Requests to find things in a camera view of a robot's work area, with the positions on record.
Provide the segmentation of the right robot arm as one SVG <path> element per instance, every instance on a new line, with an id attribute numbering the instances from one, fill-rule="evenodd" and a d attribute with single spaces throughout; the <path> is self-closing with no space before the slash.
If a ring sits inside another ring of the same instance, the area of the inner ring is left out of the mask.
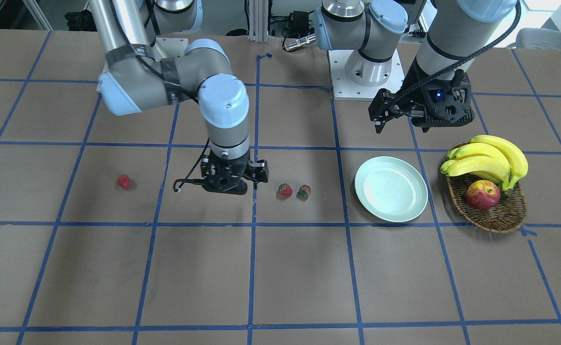
<path id="1" fill-rule="evenodd" d="M 160 45 L 163 34 L 200 25 L 199 0 L 91 0 L 90 7 L 107 63 L 99 91 L 112 114 L 193 100 L 206 121 L 206 146 L 195 162 L 202 177 L 177 179 L 173 190 L 193 184 L 208 192 L 244 195 L 247 181 L 268 182 L 267 161 L 251 159 L 250 101 L 225 51 L 204 38 L 178 55 Z"/>

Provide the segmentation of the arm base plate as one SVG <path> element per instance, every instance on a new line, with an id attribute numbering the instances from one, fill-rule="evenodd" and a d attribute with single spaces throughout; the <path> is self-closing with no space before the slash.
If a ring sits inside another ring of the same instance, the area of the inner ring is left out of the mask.
<path id="1" fill-rule="evenodd" d="M 371 101 L 379 89 L 398 92 L 404 79 L 399 53 L 383 63 L 364 59 L 354 50 L 328 52 L 335 100 Z"/>
<path id="2" fill-rule="evenodd" d="M 132 44 L 131 48 L 119 46 L 118 52 L 112 51 L 105 54 L 105 64 L 103 66 L 101 76 L 110 72 L 110 62 L 116 61 L 121 55 L 128 55 L 133 52 L 147 60 L 160 62 L 164 58 L 177 58 L 184 54 L 189 43 L 188 39 L 177 37 L 157 37 L 153 41 L 153 46 Z"/>

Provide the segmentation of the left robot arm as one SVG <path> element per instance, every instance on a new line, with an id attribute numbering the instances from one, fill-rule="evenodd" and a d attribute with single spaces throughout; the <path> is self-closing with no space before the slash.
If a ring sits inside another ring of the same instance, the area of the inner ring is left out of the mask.
<path id="1" fill-rule="evenodd" d="M 379 87 L 369 119 L 381 133 L 390 120 L 405 116 L 423 132 L 462 127 L 473 121 L 467 70 L 475 57 L 493 48 L 516 28 L 518 0 L 435 0 L 436 14 L 398 91 L 383 79 L 364 80 L 366 69 L 390 64 L 409 26 L 405 8 L 394 0 L 324 0 L 314 10 L 317 45 L 350 50 L 345 70 L 362 85 Z"/>

